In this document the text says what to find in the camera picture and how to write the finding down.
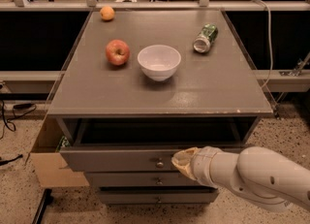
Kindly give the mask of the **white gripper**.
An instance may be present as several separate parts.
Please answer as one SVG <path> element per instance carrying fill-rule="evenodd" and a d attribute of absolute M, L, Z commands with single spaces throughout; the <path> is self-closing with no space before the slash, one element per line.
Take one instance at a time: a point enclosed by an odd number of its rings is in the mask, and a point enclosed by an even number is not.
<path fill-rule="evenodd" d="M 210 166 L 213 158 L 221 149 L 211 146 L 204 148 L 191 147 L 176 152 L 171 162 L 184 176 L 195 180 L 203 186 L 217 188 L 211 177 Z"/>

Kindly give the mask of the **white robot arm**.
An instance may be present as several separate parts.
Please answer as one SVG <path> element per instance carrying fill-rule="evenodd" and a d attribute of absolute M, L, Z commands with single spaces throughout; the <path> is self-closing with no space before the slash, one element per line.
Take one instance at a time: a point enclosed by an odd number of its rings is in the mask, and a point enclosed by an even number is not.
<path fill-rule="evenodd" d="M 198 184 L 226 188 L 257 207 L 280 212 L 298 205 L 310 210 L 310 171 L 273 150 L 251 146 L 232 153 L 191 147 L 176 152 L 171 162 Z"/>

